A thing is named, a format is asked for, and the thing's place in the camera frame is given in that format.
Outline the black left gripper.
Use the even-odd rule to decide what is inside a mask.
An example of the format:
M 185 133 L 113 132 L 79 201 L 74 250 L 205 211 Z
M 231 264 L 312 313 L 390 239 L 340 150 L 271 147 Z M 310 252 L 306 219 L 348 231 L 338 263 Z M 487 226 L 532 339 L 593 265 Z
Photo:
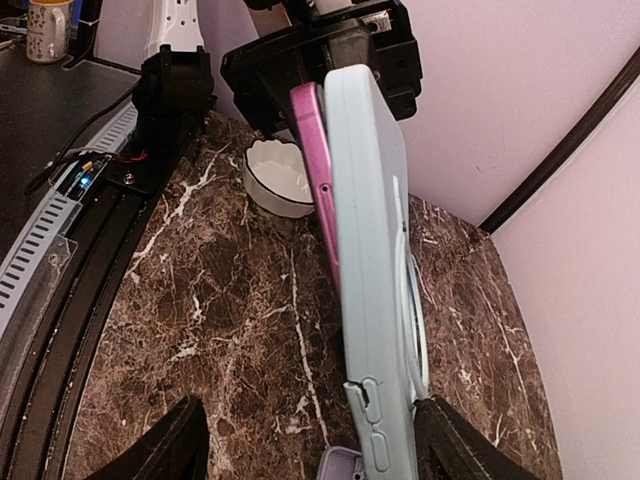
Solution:
M 303 18 L 226 53 L 220 73 L 249 125 L 271 137 L 295 131 L 293 88 L 323 83 L 336 69 L 364 64 L 372 71 L 394 117 L 417 111 L 423 78 L 418 42 L 400 1 L 356 1 L 324 15 L 291 2 Z

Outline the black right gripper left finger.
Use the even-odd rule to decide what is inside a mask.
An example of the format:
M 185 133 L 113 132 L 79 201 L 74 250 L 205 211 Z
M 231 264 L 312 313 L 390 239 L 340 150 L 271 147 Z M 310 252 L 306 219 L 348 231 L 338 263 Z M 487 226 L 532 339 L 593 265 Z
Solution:
M 183 397 L 120 456 L 91 479 L 205 479 L 208 424 L 201 399 Z

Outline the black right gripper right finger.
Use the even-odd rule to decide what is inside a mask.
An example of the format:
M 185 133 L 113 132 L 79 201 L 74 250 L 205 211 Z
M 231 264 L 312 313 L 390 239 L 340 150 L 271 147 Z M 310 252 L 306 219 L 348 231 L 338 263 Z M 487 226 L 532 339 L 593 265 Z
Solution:
M 535 476 L 492 445 L 444 398 L 414 403 L 420 479 L 533 479 Z

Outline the white silicone phone case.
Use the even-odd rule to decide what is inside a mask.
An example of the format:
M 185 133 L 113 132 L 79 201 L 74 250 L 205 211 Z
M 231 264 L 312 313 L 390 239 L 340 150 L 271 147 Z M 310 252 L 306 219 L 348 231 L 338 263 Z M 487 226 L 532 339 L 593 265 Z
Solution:
M 317 480 L 365 480 L 365 469 L 360 452 L 332 446 L 321 457 Z

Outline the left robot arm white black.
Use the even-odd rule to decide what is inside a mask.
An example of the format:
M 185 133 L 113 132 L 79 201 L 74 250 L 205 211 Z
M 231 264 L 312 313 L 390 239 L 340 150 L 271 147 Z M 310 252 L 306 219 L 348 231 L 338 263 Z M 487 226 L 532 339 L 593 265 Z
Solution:
M 394 117 L 417 111 L 423 78 L 409 11 L 400 1 L 352 1 L 323 13 L 314 1 L 285 1 L 291 25 L 224 54 L 220 73 L 249 125 L 271 138 L 290 130 L 290 92 L 331 70 L 365 64 Z M 213 109 L 214 78 L 194 1 L 156 1 L 150 41 L 132 101 L 141 142 L 168 136 L 182 117 L 199 124 Z

